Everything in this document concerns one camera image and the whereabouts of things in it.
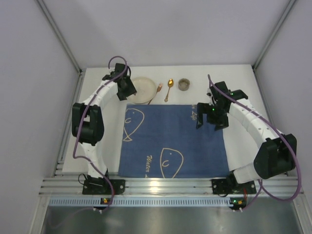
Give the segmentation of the speckled grey cup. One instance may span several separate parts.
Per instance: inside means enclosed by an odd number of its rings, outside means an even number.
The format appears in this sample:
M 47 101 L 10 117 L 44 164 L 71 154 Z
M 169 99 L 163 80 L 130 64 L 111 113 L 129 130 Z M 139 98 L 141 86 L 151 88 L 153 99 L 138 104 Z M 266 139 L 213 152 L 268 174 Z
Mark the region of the speckled grey cup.
M 190 81 L 187 78 L 181 78 L 178 81 L 178 88 L 181 91 L 187 91 L 190 87 Z

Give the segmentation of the gold spoon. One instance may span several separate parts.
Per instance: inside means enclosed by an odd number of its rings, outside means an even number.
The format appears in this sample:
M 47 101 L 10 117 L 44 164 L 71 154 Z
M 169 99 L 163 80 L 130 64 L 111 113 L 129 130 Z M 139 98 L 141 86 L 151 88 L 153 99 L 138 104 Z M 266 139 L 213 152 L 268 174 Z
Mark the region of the gold spoon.
M 165 97 L 165 99 L 164 99 L 165 102 L 168 101 L 169 92 L 170 92 L 170 89 L 171 89 L 171 88 L 173 87 L 173 85 L 174 85 L 174 80 L 173 80 L 173 79 L 169 79 L 167 85 L 168 85 L 168 92 L 167 92 L 166 97 Z

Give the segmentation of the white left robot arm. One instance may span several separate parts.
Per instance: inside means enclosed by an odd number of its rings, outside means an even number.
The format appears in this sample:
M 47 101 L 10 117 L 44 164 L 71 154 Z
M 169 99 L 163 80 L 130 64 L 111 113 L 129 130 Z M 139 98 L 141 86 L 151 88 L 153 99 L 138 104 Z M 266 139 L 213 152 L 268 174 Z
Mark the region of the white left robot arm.
M 126 63 L 116 63 L 114 70 L 102 78 L 99 86 L 85 101 L 74 103 L 72 135 L 76 141 L 73 158 L 86 160 L 89 180 L 109 182 L 108 168 L 101 156 L 105 130 L 102 114 L 104 107 L 114 96 L 123 101 L 136 93 L 130 67 Z

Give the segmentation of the cream round plate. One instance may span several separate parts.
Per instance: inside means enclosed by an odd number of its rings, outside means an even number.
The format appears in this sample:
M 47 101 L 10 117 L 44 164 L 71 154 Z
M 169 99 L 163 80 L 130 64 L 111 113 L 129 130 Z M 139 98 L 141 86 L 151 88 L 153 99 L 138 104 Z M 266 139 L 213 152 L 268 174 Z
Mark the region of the cream round plate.
M 157 85 L 150 78 L 133 78 L 132 83 L 136 89 L 136 94 L 127 98 L 131 103 L 143 104 L 149 102 L 156 95 Z

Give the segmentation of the copper fork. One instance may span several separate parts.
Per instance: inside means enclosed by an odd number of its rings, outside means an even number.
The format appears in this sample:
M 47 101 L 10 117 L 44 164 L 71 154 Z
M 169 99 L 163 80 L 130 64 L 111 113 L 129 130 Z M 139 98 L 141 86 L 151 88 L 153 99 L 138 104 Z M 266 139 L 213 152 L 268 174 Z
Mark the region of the copper fork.
M 163 83 L 160 83 L 156 89 L 155 95 L 147 103 L 148 105 L 152 102 L 152 100 L 156 97 L 156 95 L 161 91 L 162 87 L 163 87 Z

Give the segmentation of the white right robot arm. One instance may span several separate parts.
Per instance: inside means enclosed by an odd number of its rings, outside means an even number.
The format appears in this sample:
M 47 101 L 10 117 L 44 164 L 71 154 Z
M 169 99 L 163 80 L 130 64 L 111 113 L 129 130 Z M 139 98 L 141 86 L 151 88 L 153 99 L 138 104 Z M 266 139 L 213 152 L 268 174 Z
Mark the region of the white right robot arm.
M 293 156 L 297 140 L 294 135 L 285 135 L 275 130 L 251 104 L 242 90 L 230 90 L 225 82 L 211 85 L 208 103 L 199 102 L 196 127 L 204 122 L 212 124 L 215 131 L 229 126 L 228 116 L 234 117 L 255 141 L 258 151 L 246 159 L 228 160 L 231 174 L 238 184 L 253 180 L 268 179 L 295 169 Z

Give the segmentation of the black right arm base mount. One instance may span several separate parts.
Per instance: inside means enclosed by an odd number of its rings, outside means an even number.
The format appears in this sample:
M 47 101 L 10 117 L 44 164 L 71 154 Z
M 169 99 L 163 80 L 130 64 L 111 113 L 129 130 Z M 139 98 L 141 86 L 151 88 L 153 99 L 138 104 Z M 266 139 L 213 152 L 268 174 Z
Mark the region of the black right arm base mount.
M 212 190 L 214 195 L 226 197 L 228 195 L 254 195 L 257 193 L 253 181 L 238 184 L 235 180 L 229 178 L 212 179 Z

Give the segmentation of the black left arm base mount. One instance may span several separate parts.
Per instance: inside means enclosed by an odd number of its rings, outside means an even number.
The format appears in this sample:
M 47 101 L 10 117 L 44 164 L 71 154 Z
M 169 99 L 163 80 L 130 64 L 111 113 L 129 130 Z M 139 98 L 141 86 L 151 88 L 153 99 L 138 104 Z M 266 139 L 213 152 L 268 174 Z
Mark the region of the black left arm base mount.
M 123 194 L 125 191 L 124 179 L 110 179 L 114 195 Z M 83 195 L 110 195 L 112 193 L 111 186 L 105 179 L 100 180 L 86 180 L 83 184 Z

